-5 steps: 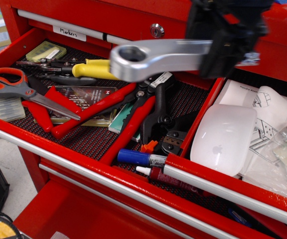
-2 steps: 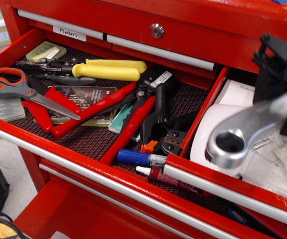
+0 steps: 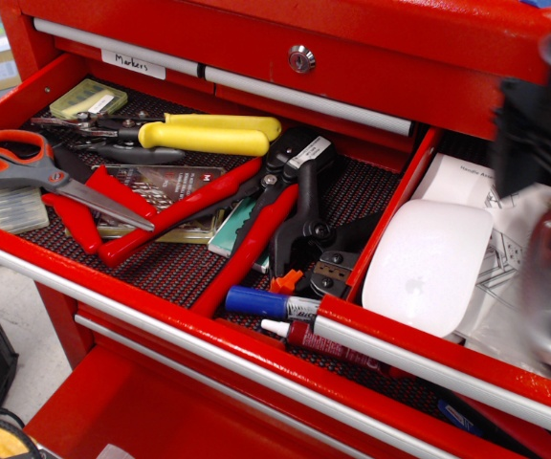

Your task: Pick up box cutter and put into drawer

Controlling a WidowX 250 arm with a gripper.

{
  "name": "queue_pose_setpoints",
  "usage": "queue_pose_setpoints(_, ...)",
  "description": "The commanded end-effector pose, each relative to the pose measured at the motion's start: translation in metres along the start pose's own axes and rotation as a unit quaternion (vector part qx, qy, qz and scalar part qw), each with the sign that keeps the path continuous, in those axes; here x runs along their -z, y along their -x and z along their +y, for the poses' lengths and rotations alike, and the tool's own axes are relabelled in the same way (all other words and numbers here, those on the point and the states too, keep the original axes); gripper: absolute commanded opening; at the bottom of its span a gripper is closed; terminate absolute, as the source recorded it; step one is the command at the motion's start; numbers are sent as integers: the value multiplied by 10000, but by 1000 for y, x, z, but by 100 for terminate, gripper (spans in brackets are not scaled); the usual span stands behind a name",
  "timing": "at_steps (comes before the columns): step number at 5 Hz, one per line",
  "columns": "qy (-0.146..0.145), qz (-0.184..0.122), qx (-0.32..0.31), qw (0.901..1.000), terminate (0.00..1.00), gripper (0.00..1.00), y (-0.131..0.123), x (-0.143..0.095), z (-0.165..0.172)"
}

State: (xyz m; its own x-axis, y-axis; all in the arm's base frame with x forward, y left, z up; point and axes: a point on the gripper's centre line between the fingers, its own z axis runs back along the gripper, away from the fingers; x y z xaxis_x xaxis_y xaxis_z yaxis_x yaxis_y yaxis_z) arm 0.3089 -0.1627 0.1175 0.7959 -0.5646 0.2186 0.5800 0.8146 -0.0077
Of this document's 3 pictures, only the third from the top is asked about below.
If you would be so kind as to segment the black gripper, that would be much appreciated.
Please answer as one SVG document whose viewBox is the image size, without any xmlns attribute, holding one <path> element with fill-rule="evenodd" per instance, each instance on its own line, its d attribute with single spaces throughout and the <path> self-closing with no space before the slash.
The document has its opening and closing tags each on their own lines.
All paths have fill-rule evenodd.
<svg viewBox="0 0 551 459">
<path fill-rule="evenodd" d="M 551 35 L 540 43 L 548 64 L 543 85 L 509 77 L 501 84 L 504 100 L 496 111 L 492 168 L 499 195 L 514 194 L 534 183 L 551 183 Z"/>
</svg>

